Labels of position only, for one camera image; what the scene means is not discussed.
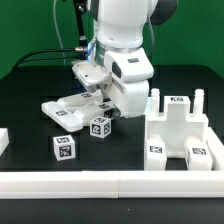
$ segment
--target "white plastic base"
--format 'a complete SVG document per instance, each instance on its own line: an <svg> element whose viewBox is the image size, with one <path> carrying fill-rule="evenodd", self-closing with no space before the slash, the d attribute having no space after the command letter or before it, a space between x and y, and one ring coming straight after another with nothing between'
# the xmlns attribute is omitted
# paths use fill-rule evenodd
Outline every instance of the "white plastic base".
<svg viewBox="0 0 224 224"><path fill-rule="evenodd" d="M0 198L224 197L223 171L0 173Z"/></svg>
<svg viewBox="0 0 224 224"><path fill-rule="evenodd" d="M7 128L0 128L0 156L4 152L8 144L9 144L8 130Z"/></svg>

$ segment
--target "black table surface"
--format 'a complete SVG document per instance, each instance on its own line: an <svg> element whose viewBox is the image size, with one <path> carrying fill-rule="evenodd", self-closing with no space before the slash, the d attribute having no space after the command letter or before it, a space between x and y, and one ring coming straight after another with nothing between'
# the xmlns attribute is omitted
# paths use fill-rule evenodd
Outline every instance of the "black table surface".
<svg viewBox="0 0 224 224"><path fill-rule="evenodd" d="M205 66L155 66L151 88L163 96L189 96L205 90L209 126L224 139L224 80ZM68 133L41 112L41 103L83 91L71 67L27 66L0 81L0 128L10 144L0 157L4 171L142 170L144 116L112 121L105 139L89 128ZM76 159L57 161L53 137L71 134ZM184 160L168 160L168 170L186 169ZM1 223L221 223L224 199L46 199L0 200Z"/></svg>

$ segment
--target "wire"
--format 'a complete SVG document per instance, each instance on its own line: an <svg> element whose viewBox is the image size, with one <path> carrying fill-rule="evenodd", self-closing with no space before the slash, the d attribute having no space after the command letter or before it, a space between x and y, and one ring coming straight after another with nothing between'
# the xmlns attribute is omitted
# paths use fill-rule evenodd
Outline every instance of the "wire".
<svg viewBox="0 0 224 224"><path fill-rule="evenodd" d="M23 61L25 61L27 58L32 57L34 55L46 54L46 53L61 53L61 52L75 52L75 49L74 48L64 48L64 49L43 49L43 50L39 50L39 51L33 51L29 54L24 55L22 58L20 58L16 62L16 64L13 66L12 70L15 70L18 67L18 65L22 64Z"/></svg>
<svg viewBox="0 0 224 224"><path fill-rule="evenodd" d="M62 39L61 39L60 31L58 29L58 23L57 23L57 0L54 0L54 4L53 4L53 18L54 18L54 26L55 26L55 30L56 30L56 33L57 33L58 41L59 41L61 49L63 49L64 46L63 46L63 42L62 42Z"/></svg>
<svg viewBox="0 0 224 224"><path fill-rule="evenodd" d="M149 49L148 56L152 56L152 53L155 48L155 36L154 36L152 23L151 23L149 16L147 17L147 23L148 23L149 33L150 33L150 38L151 38L151 48Z"/></svg>
<svg viewBox="0 0 224 224"><path fill-rule="evenodd" d="M65 60L65 59L81 59L81 58L79 56L57 57L57 58L35 58L35 59L20 61L17 65L17 67L23 63L34 62L34 61L50 61L50 60Z"/></svg>

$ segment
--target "small block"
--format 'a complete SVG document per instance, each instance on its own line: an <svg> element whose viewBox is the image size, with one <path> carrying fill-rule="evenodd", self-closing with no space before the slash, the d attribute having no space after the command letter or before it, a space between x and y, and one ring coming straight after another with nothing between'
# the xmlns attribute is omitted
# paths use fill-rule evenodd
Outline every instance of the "small block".
<svg viewBox="0 0 224 224"><path fill-rule="evenodd" d="M90 121L90 135L105 138L111 133L111 119L96 117Z"/></svg>
<svg viewBox="0 0 224 224"><path fill-rule="evenodd" d="M0 156L9 144L9 136L7 128L0 128Z"/></svg>
<svg viewBox="0 0 224 224"><path fill-rule="evenodd" d="M165 143L148 141L145 158L145 170L165 170L167 162Z"/></svg>
<svg viewBox="0 0 224 224"><path fill-rule="evenodd" d="M75 158L75 142L71 135L54 137L54 153L58 161Z"/></svg>
<svg viewBox="0 0 224 224"><path fill-rule="evenodd" d="M211 170L212 157L207 148L193 147L185 153L188 170Z"/></svg>

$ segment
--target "white block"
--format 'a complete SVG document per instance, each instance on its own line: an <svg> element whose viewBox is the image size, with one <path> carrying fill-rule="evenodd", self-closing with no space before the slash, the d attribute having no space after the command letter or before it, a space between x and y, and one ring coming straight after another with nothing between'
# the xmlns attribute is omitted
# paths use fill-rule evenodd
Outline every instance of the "white block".
<svg viewBox="0 0 224 224"><path fill-rule="evenodd" d="M151 139L147 141L147 151L145 158L145 170L165 170L166 169L166 149L162 140Z"/></svg>
<svg viewBox="0 0 224 224"><path fill-rule="evenodd" d="M207 129L206 141L213 159L213 169L224 170L224 145L212 128Z"/></svg>
<svg viewBox="0 0 224 224"><path fill-rule="evenodd" d="M75 158L75 142L71 135L54 137L54 154L58 161Z"/></svg>
<svg viewBox="0 0 224 224"><path fill-rule="evenodd" d="M195 136L185 140L185 160L188 170L211 170L212 157L207 145Z"/></svg>
<svg viewBox="0 0 224 224"><path fill-rule="evenodd" d="M111 133L111 119L96 117L90 121L90 135L105 138Z"/></svg>
<svg viewBox="0 0 224 224"><path fill-rule="evenodd" d="M101 90L97 90L95 93L80 93L72 96L67 96L58 99L57 103L62 107L83 107L86 104L92 102L93 100L103 103L103 96Z"/></svg>
<svg viewBox="0 0 224 224"><path fill-rule="evenodd" d="M83 128L81 120L56 102L43 103L42 111L68 132L78 131Z"/></svg>
<svg viewBox="0 0 224 224"><path fill-rule="evenodd" d="M4 152L8 144L9 144L8 130L7 128L0 128L0 156Z"/></svg>

